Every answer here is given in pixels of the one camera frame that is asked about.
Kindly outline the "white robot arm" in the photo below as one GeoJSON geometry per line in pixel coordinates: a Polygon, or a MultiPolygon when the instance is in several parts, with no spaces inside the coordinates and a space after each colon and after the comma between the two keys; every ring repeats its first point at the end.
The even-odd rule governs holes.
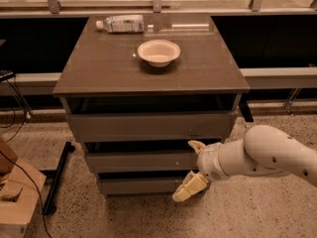
{"type": "Polygon", "coordinates": [[[182,202],[205,189],[210,181],[232,176],[278,177],[293,174],[317,185],[317,153],[290,135],[268,125],[251,128],[243,139],[205,145],[190,140],[198,171],[187,174],[172,195],[182,202]]]}

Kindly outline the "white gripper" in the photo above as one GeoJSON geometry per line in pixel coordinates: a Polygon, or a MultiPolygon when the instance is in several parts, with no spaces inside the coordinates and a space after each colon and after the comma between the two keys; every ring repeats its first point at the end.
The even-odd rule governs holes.
{"type": "Polygon", "coordinates": [[[184,178],[182,184],[172,195],[176,202],[182,202],[192,195],[205,189],[210,181],[222,181],[229,177],[225,174],[220,165],[219,152],[221,143],[205,145],[196,140],[188,141],[188,145],[198,155],[197,167],[200,173],[190,171],[184,178]]]}

